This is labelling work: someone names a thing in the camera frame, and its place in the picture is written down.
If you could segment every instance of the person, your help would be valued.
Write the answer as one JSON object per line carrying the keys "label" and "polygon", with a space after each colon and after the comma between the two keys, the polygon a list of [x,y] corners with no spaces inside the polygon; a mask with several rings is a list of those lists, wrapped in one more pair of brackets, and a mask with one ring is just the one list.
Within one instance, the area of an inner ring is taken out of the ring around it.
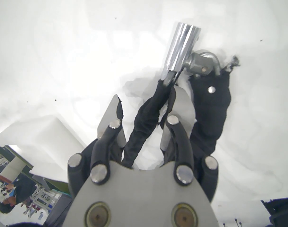
{"label": "person", "polygon": [[13,196],[4,199],[0,202],[0,212],[8,214],[19,203],[27,200],[36,190],[36,183],[21,174],[19,180],[6,186],[7,190],[11,190],[15,187]]}

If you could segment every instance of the silver knob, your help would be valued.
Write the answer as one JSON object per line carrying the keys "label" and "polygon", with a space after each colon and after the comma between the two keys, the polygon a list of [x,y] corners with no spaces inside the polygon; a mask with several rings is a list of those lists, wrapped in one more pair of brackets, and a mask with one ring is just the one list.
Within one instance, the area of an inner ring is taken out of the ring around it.
{"label": "silver knob", "polygon": [[207,165],[207,167],[210,169],[210,170],[216,170],[218,168],[218,162],[217,160],[212,157],[212,156],[208,156],[205,158],[205,163]]}
{"label": "silver knob", "polygon": [[207,91],[209,92],[209,94],[213,94],[215,92],[215,87],[208,87]]}
{"label": "silver knob", "polygon": [[178,117],[174,116],[174,115],[170,115],[167,117],[167,121],[169,124],[171,125],[176,125],[177,123],[179,123],[179,119]]}
{"label": "silver knob", "polygon": [[100,183],[106,178],[107,167],[103,164],[94,166],[90,171],[90,178],[94,183]]}
{"label": "silver knob", "polygon": [[71,167],[71,168],[75,168],[77,167],[82,160],[82,156],[80,153],[76,153],[73,156],[71,156],[67,162],[67,164]]}
{"label": "silver knob", "polygon": [[192,169],[186,165],[179,165],[176,174],[178,179],[185,185],[190,184],[194,179]]}

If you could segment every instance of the white surface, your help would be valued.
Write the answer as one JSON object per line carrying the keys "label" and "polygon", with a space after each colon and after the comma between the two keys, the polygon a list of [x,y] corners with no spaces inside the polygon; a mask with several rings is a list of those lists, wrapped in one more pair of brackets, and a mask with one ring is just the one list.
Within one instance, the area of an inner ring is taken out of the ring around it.
{"label": "white surface", "polygon": [[[118,93],[128,137],[177,21],[202,28],[195,49],[242,64],[214,154],[215,200],[287,197],[288,0],[0,0],[0,132],[54,114],[87,145]],[[160,162],[160,137],[145,143],[140,168]]]}
{"label": "white surface", "polygon": [[[68,159],[84,149],[84,146],[54,116],[11,124],[0,133],[0,146],[6,145],[33,166],[30,171],[32,174],[63,182],[67,182]],[[15,178],[24,166],[23,163]],[[1,175],[7,177],[3,173],[9,175],[8,168],[9,165]]]}
{"label": "white surface", "polygon": [[235,218],[243,227],[265,227],[270,224],[270,214],[260,200],[212,202],[211,206],[220,227],[224,223],[228,227],[237,227]]}

